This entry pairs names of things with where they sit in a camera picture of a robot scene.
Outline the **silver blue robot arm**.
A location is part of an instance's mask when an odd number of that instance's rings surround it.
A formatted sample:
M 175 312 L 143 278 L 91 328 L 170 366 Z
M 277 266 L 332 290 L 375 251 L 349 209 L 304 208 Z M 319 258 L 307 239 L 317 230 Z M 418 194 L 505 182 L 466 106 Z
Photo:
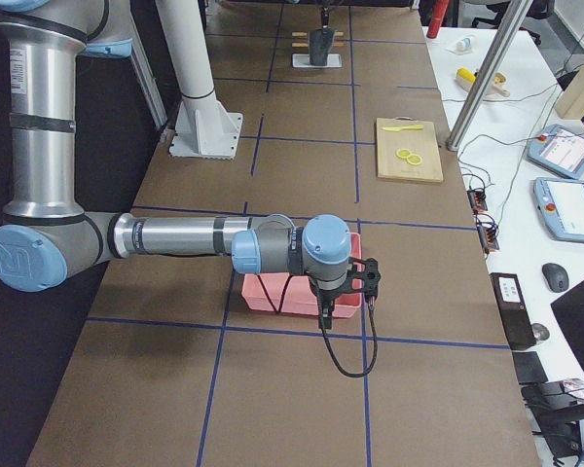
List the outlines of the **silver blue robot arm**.
M 41 292 L 133 255 L 227 256 L 235 271 L 303 276 L 330 328 L 341 295 L 376 293 L 376 265 L 352 256 L 337 216 L 304 226 L 284 215 L 137 218 L 88 212 L 74 198 L 76 59 L 128 57 L 148 67 L 127 1 L 0 1 L 10 46 L 14 194 L 0 227 L 0 280 Z

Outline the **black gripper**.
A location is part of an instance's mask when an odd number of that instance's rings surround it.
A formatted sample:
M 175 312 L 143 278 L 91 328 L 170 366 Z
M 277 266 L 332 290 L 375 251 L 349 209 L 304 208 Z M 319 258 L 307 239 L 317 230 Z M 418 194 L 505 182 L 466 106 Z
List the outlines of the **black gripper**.
M 336 298 L 331 291 L 322 289 L 317 281 L 310 282 L 310 290 L 316 297 L 318 307 L 318 328 L 331 330 Z

